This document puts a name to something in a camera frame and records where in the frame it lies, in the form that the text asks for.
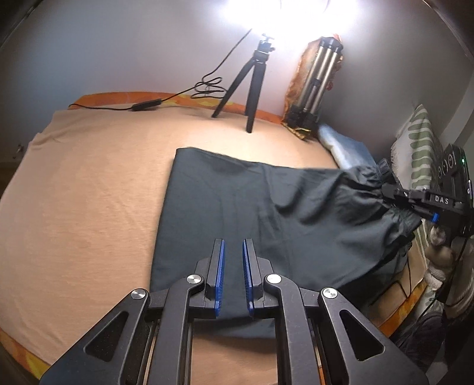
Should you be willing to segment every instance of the orange fabric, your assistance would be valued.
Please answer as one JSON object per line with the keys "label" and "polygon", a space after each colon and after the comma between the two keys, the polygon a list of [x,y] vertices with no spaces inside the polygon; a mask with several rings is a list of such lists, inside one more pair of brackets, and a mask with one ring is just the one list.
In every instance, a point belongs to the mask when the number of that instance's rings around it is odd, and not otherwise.
{"label": "orange fabric", "polygon": [[[153,99],[165,99],[169,98],[174,94],[166,92],[104,92],[94,93],[92,95],[84,95],[79,98],[75,103],[82,104],[84,106],[98,107],[107,106],[111,104],[128,104],[128,103],[139,103],[141,101],[153,100]],[[191,99],[189,95],[178,95],[174,98],[165,101],[163,105],[179,105],[186,107],[201,107],[208,110],[213,110],[219,104],[218,99]],[[71,106],[70,110],[75,110],[80,107]],[[224,112],[232,112],[235,114],[244,115],[245,106],[233,102],[228,102],[224,108]],[[255,115],[257,119],[269,121],[271,123],[280,124],[282,117],[271,114],[269,112],[257,110]]]}
{"label": "orange fabric", "polygon": [[0,343],[15,359],[15,361],[36,378],[41,378],[43,373],[49,368],[49,365],[46,362],[26,350],[13,338],[8,336],[2,329],[0,329]]}
{"label": "orange fabric", "polygon": [[[156,92],[108,92],[108,93],[99,93],[93,95],[82,96],[76,103],[83,104],[87,106],[103,106],[103,105],[113,105],[113,104],[125,104],[125,103],[137,103],[140,101],[146,101],[157,98],[166,98],[171,96],[168,93],[156,93]],[[206,100],[206,99],[190,99],[187,95],[177,96],[167,102],[166,104],[177,104],[181,106],[191,106],[191,107],[203,107],[208,109],[213,109],[218,101],[216,100]],[[78,109],[80,107],[71,106],[70,109]],[[229,103],[225,106],[224,111],[234,112],[243,114],[245,107],[235,103]],[[273,123],[280,123],[281,117],[276,115],[258,111],[257,117],[259,119],[267,120]],[[409,296],[408,300],[399,307],[398,311],[393,314],[389,320],[383,323],[379,329],[386,335],[390,336],[396,328],[401,324],[405,319],[406,315],[413,308],[415,303],[420,298],[426,284],[421,282],[413,290],[412,294]],[[5,349],[14,357],[14,359],[19,362],[26,370],[33,374],[36,378],[40,378],[41,375],[48,369],[49,365],[44,361],[30,353],[23,346],[21,346],[14,339],[9,337],[5,332],[0,329],[0,343],[5,347]]]}

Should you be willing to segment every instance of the white wall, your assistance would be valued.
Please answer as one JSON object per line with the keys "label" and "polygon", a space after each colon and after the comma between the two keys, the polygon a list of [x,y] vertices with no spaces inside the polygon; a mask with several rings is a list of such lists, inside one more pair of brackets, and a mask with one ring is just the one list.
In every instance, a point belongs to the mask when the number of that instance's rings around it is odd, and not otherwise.
{"label": "white wall", "polygon": [[474,132],[467,139],[463,145],[464,152],[467,159],[467,167],[469,169],[470,177],[474,177]]}
{"label": "white wall", "polygon": [[474,75],[471,76],[464,96],[459,103],[454,115],[449,121],[446,128],[439,135],[441,144],[446,147],[449,143],[454,143],[457,140],[462,140],[462,136],[465,136],[464,131],[472,132],[472,113],[474,110]]}
{"label": "white wall", "polygon": [[345,62],[322,103],[334,128],[387,156],[399,128],[423,103],[441,134],[473,66],[448,27],[421,0],[364,1],[343,36]]}
{"label": "white wall", "polygon": [[[441,132],[472,66],[421,0],[354,0],[345,61],[323,100],[323,118],[386,155],[420,102]],[[0,159],[27,143],[81,95],[177,92],[213,69],[245,28],[221,17],[225,0],[44,0],[0,51]],[[228,86],[258,42],[251,35],[219,74]],[[281,113],[304,40],[271,54],[259,108]],[[248,79],[233,101],[244,103]]]}

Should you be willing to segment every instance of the dark green cloth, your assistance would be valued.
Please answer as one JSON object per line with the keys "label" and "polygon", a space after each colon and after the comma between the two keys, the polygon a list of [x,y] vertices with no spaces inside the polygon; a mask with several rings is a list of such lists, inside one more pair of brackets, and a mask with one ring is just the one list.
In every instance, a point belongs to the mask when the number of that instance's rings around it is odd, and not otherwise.
{"label": "dark green cloth", "polygon": [[245,162],[196,148],[176,151],[156,238],[151,290],[169,287],[226,242],[221,315],[201,327],[270,337],[250,322],[242,241],[298,286],[338,288],[356,306],[379,294],[400,270],[419,217],[382,200],[377,167],[292,169]]}

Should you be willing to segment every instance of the silver tripod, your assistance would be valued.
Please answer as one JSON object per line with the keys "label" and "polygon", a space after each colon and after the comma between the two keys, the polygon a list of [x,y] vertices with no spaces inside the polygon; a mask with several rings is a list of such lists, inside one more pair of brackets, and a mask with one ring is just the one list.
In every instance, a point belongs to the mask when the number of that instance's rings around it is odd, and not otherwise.
{"label": "silver tripod", "polygon": [[343,45],[333,37],[323,37],[306,77],[301,93],[290,107],[285,123],[290,128],[314,130],[319,120],[319,106],[331,72],[341,57]]}

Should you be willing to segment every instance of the tripod leg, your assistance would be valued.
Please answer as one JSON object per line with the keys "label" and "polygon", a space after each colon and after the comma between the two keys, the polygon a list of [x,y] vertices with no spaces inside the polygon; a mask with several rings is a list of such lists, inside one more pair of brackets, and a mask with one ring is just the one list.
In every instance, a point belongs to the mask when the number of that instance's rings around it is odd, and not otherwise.
{"label": "tripod leg", "polygon": [[224,97],[220,100],[220,103],[219,105],[217,106],[216,110],[214,111],[214,113],[212,114],[212,117],[213,118],[217,118],[217,116],[219,115],[219,113],[222,111],[222,109],[224,108],[224,106],[226,105],[226,103],[229,101],[230,97],[232,96],[232,94],[234,93],[234,91],[237,89],[237,87],[239,86],[239,84],[242,82],[242,80],[247,76],[247,74],[250,72],[250,70],[252,69],[252,67],[255,65],[255,60],[254,59],[250,59],[243,67],[242,69],[240,70],[240,72],[238,73],[237,77],[235,78],[235,80],[232,82],[232,84],[230,85],[229,89],[227,90],[226,94],[224,95]]}
{"label": "tripod leg", "polygon": [[245,113],[247,115],[247,132],[251,133],[254,126],[255,113],[257,112],[258,99],[264,82],[266,63],[255,63],[254,73],[252,74],[252,82],[248,92]]}

